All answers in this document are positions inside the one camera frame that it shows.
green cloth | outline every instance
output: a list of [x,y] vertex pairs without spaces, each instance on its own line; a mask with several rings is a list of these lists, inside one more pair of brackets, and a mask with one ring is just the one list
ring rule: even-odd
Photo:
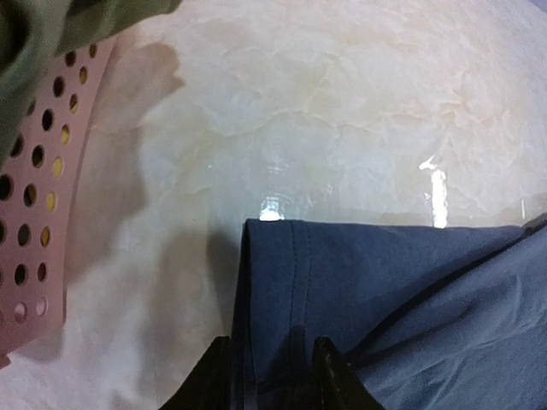
[[181,0],[0,0],[0,166],[50,60],[110,37]]

blue fabric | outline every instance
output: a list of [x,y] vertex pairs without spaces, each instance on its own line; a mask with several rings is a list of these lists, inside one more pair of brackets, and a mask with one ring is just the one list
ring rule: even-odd
[[547,229],[244,228],[233,408],[311,408],[330,337],[388,409],[547,408]]
[[543,11],[547,11],[547,0],[531,0],[531,1]]

pink plastic basket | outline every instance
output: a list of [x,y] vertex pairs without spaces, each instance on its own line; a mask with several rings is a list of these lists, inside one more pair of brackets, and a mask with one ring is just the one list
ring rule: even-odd
[[113,44],[53,61],[0,172],[0,357],[64,323],[68,217]]

glossy floor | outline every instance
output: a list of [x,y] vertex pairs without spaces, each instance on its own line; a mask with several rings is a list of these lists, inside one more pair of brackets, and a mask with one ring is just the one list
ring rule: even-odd
[[6,408],[158,408],[229,332],[246,218],[542,213],[546,50],[524,0],[200,0],[124,33],[71,223],[68,322],[0,372]]

